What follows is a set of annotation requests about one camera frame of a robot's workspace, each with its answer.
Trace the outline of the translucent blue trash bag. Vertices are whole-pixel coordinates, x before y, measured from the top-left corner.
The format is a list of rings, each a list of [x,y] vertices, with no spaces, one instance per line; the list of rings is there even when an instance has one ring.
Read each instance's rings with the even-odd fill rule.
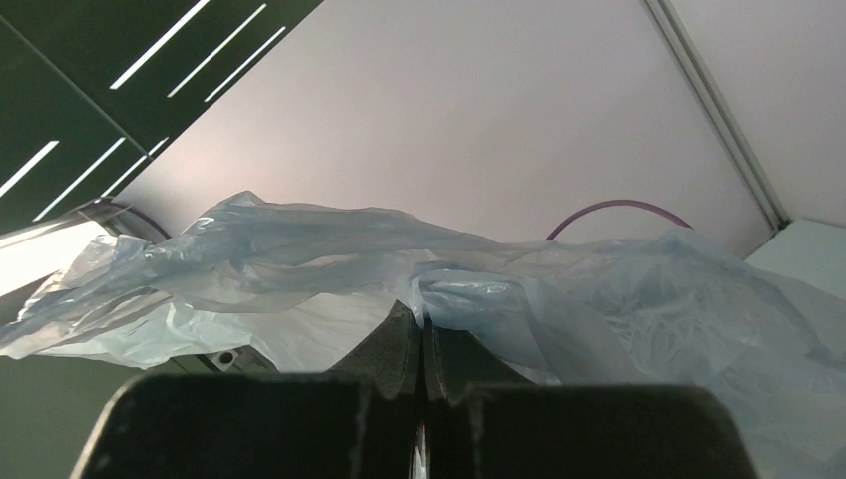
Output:
[[[845,303],[706,237],[496,242],[395,210],[235,195],[159,244],[92,240],[1,329],[1,352],[147,369],[249,346],[328,369],[395,302],[562,384],[694,384],[771,478],[845,474]]]

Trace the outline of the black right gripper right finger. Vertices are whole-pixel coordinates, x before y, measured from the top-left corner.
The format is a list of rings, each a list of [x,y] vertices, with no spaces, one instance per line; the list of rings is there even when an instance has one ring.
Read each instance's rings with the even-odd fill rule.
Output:
[[[691,386],[541,386],[426,322],[432,478],[752,478],[727,409]]]

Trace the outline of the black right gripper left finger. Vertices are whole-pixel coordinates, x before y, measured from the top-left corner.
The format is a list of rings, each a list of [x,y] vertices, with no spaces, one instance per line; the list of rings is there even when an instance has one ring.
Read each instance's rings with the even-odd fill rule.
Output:
[[[409,478],[420,332],[396,303],[328,370],[157,374],[107,403],[76,478]]]

